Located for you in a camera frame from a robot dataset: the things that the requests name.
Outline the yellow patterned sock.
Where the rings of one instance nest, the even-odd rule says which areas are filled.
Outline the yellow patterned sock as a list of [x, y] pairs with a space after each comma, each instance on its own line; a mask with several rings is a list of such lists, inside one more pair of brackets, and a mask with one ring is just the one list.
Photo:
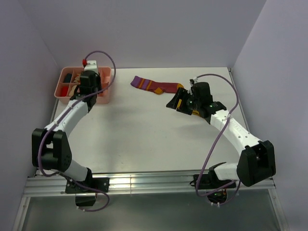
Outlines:
[[194, 99], [187, 99], [187, 100], [179, 100], [176, 105], [176, 111], [184, 113], [186, 115], [195, 115], [201, 117], [200, 109], [202, 103], [198, 100]]

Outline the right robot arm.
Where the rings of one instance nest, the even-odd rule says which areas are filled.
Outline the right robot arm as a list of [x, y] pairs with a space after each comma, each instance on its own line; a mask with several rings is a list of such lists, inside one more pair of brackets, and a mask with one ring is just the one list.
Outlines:
[[196, 112], [219, 130], [239, 154], [237, 163], [218, 163], [200, 179], [204, 189], [218, 188], [233, 180], [250, 187], [276, 174], [274, 146], [248, 132], [231, 117], [226, 106], [213, 101], [206, 82], [192, 84], [190, 90], [179, 88], [167, 108], [191, 115]]

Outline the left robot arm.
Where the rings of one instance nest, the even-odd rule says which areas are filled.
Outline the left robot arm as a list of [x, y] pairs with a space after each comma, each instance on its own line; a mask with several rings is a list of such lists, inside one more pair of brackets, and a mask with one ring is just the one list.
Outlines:
[[53, 170], [76, 181], [82, 192], [94, 186], [92, 172], [72, 158], [68, 137], [78, 122], [96, 103], [102, 89], [100, 75], [92, 70], [81, 72], [80, 84], [66, 109], [45, 128], [32, 132], [32, 164], [40, 170]]

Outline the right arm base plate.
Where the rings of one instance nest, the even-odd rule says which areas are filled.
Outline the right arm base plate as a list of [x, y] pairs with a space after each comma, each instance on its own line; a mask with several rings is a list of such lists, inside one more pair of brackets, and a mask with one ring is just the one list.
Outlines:
[[227, 185], [230, 183], [231, 180], [219, 180], [218, 177], [215, 174], [206, 173], [203, 174], [199, 183], [200, 190], [214, 190], [217, 188], [220, 188], [224, 186], [224, 188], [236, 188], [236, 183], [232, 183], [230, 185]]

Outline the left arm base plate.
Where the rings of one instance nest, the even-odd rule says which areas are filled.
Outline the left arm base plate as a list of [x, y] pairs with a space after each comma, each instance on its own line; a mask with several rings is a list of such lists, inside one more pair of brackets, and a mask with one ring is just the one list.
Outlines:
[[110, 178], [93, 178], [89, 184], [74, 180], [68, 180], [65, 193], [66, 194], [81, 194], [81, 193], [107, 193], [109, 190]]

